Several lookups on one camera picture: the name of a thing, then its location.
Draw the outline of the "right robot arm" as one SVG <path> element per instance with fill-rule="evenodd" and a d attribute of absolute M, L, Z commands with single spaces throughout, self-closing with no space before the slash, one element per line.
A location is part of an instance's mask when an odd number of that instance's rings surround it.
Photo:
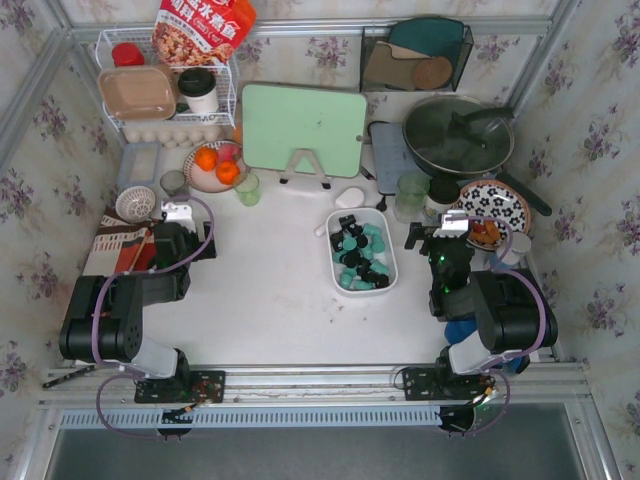
<path fill-rule="evenodd" d="M 530 270 L 473 271 L 467 236 L 442 226 L 412 222 L 405 248 L 419 240 L 432 274 L 431 314 L 453 330 L 475 323 L 474 331 L 444 348 L 437 360 L 441 370 L 468 376 L 511 362 L 522 370 L 531 353 L 556 343 L 557 320 Z"/>

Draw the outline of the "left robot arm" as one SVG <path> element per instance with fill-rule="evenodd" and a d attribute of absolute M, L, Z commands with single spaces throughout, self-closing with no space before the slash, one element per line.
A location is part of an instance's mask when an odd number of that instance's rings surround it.
<path fill-rule="evenodd" d="M 79 277 L 59 334 L 62 357 L 116 365 L 154 380 L 181 375 L 184 354 L 146 336 L 143 309 L 183 300 L 191 286 L 191 264 L 217 256 L 212 223 L 203 228 L 200 240 L 179 223 L 160 223 L 153 230 L 156 253 L 148 270 Z"/>

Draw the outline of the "white storage basket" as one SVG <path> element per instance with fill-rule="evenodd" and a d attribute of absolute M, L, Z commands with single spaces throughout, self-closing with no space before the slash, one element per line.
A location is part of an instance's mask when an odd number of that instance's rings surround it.
<path fill-rule="evenodd" d="M 347 215 L 354 215 L 356 219 L 357 225 L 360 225 L 362 228 L 366 223 L 376 225 L 381 229 L 381 238 L 386 244 L 386 251 L 382 254 L 374 254 L 371 250 L 371 241 L 372 238 L 369 237 L 369 246 L 364 249 L 359 249 L 358 247 L 353 251 L 358 252 L 362 259 L 368 259 L 371 262 L 379 261 L 386 265 L 390 272 L 389 277 L 390 285 L 384 289 L 374 289 L 368 291 L 355 291 L 351 285 L 350 289 L 344 289 L 339 285 L 340 274 L 345 268 L 349 268 L 346 265 L 342 265 L 339 263 L 335 263 L 333 261 L 333 254 L 335 253 L 332 248 L 332 242 L 330 241 L 330 235 L 332 233 L 342 231 L 344 233 L 344 238 L 353 237 L 350 235 L 348 229 L 343 230 L 339 224 L 339 218 Z M 348 210 L 337 211 L 331 215 L 329 215 L 325 221 L 325 232 L 327 237 L 328 251 L 329 251 L 329 264 L 331 270 L 331 279 L 333 281 L 334 286 L 340 294 L 343 294 L 348 297 L 365 297 L 365 296 L 376 296 L 387 293 L 392 287 L 395 286 L 398 280 L 398 265 L 396 261 L 396 255 L 394 251 L 394 247 L 392 245 L 391 234 L 389 230 L 389 226 L 385 216 L 374 208 L 368 207 L 359 207 Z M 355 280 L 362 280 L 360 275 L 357 272 L 357 276 Z"/>

